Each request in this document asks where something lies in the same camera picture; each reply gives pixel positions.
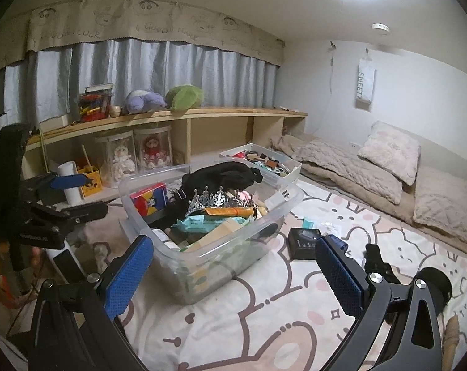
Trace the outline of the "colourful card box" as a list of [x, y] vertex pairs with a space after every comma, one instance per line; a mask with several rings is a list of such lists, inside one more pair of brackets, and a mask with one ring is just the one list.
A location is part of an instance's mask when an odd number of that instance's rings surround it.
[[132, 193], [130, 199], [137, 212], [146, 217], [165, 208], [167, 205], [166, 186], [155, 183], [145, 189]]

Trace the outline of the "plywood wooden block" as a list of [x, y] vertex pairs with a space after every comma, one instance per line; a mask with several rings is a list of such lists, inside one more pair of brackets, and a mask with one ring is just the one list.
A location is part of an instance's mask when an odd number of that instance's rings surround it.
[[201, 237], [200, 240], [197, 240], [195, 243], [189, 245], [185, 252], [193, 252], [204, 248], [207, 245], [215, 243], [217, 240], [220, 240], [221, 238], [228, 236], [241, 228], [242, 226], [237, 221], [235, 221], [233, 218], [229, 218], [223, 221], [214, 230]]

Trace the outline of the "orange cream tube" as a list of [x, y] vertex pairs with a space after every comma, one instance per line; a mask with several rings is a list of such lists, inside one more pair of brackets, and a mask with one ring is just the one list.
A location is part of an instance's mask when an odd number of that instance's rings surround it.
[[214, 217], [240, 217], [249, 218], [255, 215], [255, 209], [253, 207], [226, 207], [226, 208], [205, 208], [206, 215]]

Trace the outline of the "black cloth bag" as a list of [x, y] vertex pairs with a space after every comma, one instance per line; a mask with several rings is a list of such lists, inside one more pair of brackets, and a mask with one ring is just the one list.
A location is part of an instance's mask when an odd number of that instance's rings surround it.
[[244, 191], [255, 183], [262, 183], [264, 176], [258, 168], [251, 168], [244, 163], [229, 161], [200, 168], [185, 174], [181, 179], [181, 191], [192, 199], [195, 193], [216, 193], [220, 188]]

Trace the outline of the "silver tiara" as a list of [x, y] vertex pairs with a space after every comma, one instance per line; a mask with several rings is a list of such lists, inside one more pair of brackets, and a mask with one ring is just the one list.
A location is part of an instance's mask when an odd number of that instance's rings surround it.
[[237, 190], [224, 191], [223, 187], [210, 193], [206, 186], [200, 193], [194, 189], [192, 200], [185, 212], [186, 216], [200, 215], [208, 209], [252, 209], [255, 210], [253, 196], [250, 193]]

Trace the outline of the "white box of clutter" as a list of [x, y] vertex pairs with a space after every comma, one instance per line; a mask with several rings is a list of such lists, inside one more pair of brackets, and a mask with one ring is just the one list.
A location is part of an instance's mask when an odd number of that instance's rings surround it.
[[282, 152], [249, 143], [219, 153], [219, 157], [240, 159], [258, 168], [264, 182], [270, 185], [295, 183], [299, 179], [301, 164]]

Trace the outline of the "black glove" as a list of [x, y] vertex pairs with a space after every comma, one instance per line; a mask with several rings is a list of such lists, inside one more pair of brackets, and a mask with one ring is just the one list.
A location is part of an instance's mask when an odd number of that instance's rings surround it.
[[378, 245], [366, 244], [364, 256], [366, 258], [364, 270], [368, 275], [377, 273], [389, 283], [400, 284], [400, 280], [393, 273], [392, 267], [389, 263], [383, 261]]

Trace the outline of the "blue round case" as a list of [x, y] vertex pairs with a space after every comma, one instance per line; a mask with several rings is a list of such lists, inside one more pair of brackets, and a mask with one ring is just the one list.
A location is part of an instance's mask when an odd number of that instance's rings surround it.
[[341, 240], [340, 238], [336, 237], [335, 235], [327, 235], [326, 236], [329, 240], [331, 240], [333, 243], [335, 243], [342, 252], [347, 252], [348, 250], [348, 244], [344, 241]]

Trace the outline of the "white paper roll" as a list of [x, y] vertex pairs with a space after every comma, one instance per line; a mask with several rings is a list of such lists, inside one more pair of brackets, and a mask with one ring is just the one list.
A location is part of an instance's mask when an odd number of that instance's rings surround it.
[[75, 206], [83, 201], [79, 186], [76, 184], [78, 175], [77, 165], [74, 161], [62, 163], [57, 168], [58, 175], [62, 178], [61, 186], [70, 206]]

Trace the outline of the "black sun visor cap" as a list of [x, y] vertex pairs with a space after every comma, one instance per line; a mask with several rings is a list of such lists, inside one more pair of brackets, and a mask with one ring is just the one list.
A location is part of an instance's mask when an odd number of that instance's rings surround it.
[[425, 267], [415, 276], [415, 280], [422, 280], [430, 290], [430, 295], [436, 315], [440, 315], [452, 298], [452, 285], [450, 279], [441, 270], [434, 267]]

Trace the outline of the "yellow toy box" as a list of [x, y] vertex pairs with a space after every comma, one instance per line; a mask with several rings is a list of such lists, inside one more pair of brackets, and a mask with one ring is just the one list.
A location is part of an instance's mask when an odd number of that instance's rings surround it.
[[84, 198], [88, 198], [103, 191], [101, 176], [95, 166], [90, 167], [86, 165], [84, 168], [79, 168], [78, 173], [85, 175], [89, 179], [84, 186], [80, 187]]

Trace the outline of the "small black box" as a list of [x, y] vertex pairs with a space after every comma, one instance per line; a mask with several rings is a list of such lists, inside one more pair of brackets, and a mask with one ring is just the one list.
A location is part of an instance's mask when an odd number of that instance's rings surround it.
[[292, 260], [314, 260], [316, 240], [321, 237], [318, 229], [291, 228], [287, 246]]

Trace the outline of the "wooden bedside shelf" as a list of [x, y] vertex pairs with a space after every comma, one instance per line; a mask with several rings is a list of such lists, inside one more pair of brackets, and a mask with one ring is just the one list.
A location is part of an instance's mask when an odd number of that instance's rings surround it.
[[191, 109], [182, 114], [157, 111], [109, 117], [49, 131], [42, 137], [34, 135], [27, 144], [21, 170], [25, 178], [31, 178], [45, 171], [45, 159], [53, 166], [76, 161], [83, 156], [82, 145], [86, 146], [91, 163], [97, 164], [96, 137], [163, 127], [169, 129], [173, 164], [210, 161], [222, 151], [240, 145], [266, 147], [270, 137], [302, 132], [306, 117], [299, 111], [226, 107]]

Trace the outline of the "cardboard tube with twine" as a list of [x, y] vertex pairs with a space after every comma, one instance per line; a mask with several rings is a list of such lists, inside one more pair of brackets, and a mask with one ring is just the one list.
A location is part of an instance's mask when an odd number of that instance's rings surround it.
[[457, 315], [448, 320], [443, 336], [443, 352], [441, 360], [441, 370], [451, 371], [456, 355], [456, 348], [460, 340], [460, 324]]

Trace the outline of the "bunny print blanket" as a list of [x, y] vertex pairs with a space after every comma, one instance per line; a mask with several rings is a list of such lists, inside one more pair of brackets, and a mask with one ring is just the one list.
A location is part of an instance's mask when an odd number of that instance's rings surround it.
[[119, 318], [130, 345], [151, 370], [318, 370], [348, 333], [345, 315], [315, 262], [294, 260], [289, 231], [305, 215], [333, 226], [363, 261], [379, 246], [398, 279], [425, 266], [442, 269], [453, 297], [439, 317], [460, 322], [456, 356], [467, 351], [467, 255], [418, 229], [309, 180], [304, 200], [268, 243], [267, 254], [241, 275], [191, 305], [179, 304], [150, 270]]

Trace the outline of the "doll in clear case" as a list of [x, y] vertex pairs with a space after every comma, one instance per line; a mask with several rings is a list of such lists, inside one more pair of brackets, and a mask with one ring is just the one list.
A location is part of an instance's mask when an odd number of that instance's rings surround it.
[[170, 126], [136, 129], [134, 141], [139, 173], [172, 165]]
[[117, 188], [126, 177], [138, 172], [133, 131], [105, 132], [95, 138], [97, 163], [104, 187]]

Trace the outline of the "large beige pillow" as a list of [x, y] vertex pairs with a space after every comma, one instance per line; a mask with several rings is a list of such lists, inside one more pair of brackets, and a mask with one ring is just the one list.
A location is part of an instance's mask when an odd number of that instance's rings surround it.
[[467, 180], [431, 167], [418, 170], [413, 220], [467, 245]]

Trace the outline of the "grey curtain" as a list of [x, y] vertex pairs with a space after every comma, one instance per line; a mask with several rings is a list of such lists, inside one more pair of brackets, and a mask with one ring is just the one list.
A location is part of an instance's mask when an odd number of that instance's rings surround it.
[[171, 42], [108, 40], [30, 53], [0, 70], [0, 114], [8, 123], [40, 122], [68, 114], [91, 85], [113, 84], [113, 105], [134, 90], [162, 96], [194, 85], [207, 106], [271, 108], [277, 66], [235, 52]]

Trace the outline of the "red toy box on shelf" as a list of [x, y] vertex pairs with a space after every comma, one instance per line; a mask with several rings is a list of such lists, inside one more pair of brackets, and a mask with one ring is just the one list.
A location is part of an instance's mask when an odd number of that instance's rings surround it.
[[107, 118], [112, 95], [113, 83], [86, 87], [84, 93], [78, 97], [81, 122], [92, 122]]

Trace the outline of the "folded beige quilt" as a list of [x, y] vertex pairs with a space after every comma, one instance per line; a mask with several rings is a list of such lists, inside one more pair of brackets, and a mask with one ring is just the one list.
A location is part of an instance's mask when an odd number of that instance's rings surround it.
[[314, 163], [332, 171], [390, 203], [401, 203], [403, 187], [397, 178], [336, 143], [315, 139], [297, 147], [292, 157], [300, 163]]

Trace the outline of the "small beige pillow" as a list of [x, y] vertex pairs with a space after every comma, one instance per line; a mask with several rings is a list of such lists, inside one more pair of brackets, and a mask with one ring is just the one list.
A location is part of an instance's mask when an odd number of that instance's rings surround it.
[[357, 156], [412, 186], [417, 176], [420, 154], [421, 145], [416, 139], [387, 123], [375, 122]]

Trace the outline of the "purple plush toy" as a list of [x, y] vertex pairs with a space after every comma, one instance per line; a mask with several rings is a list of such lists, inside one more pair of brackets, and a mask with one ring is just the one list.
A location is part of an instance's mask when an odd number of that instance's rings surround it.
[[153, 91], [135, 90], [127, 95], [124, 104], [128, 114], [140, 114], [151, 111], [162, 111], [167, 108], [162, 95]]

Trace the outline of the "green tissue pack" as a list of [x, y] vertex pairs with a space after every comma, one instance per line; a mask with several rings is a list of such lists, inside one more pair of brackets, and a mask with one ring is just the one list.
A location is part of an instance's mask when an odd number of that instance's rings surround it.
[[227, 220], [232, 220], [237, 224], [246, 224], [252, 217], [243, 218], [243, 217], [214, 217], [208, 215], [191, 215], [186, 217], [184, 220], [177, 220], [173, 224], [173, 228], [179, 229], [179, 231], [184, 233], [196, 233], [196, 234], [206, 234], [214, 229], [216, 229], [220, 224], [224, 223]]

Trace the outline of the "clear plastic storage bin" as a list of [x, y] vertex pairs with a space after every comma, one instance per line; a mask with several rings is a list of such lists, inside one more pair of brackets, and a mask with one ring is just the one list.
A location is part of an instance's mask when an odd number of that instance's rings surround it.
[[151, 238], [151, 268], [180, 304], [198, 302], [265, 256], [303, 197], [294, 183], [237, 158], [129, 176], [118, 191], [125, 233]]

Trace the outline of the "green plush toy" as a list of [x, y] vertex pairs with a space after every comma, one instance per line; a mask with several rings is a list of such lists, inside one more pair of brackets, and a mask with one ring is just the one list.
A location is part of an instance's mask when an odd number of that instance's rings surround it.
[[165, 95], [165, 103], [171, 111], [188, 111], [198, 108], [204, 101], [204, 92], [194, 85], [178, 85]]

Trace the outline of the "white hanging paper bag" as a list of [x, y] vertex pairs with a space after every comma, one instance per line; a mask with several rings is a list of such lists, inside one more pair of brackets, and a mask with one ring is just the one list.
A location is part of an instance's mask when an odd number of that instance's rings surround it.
[[357, 67], [357, 101], [366, 105], [371, 105], [374, 96], [375, 79], [376, 67], [369, 50], [366, 49], [363, 57], [359, 59]]

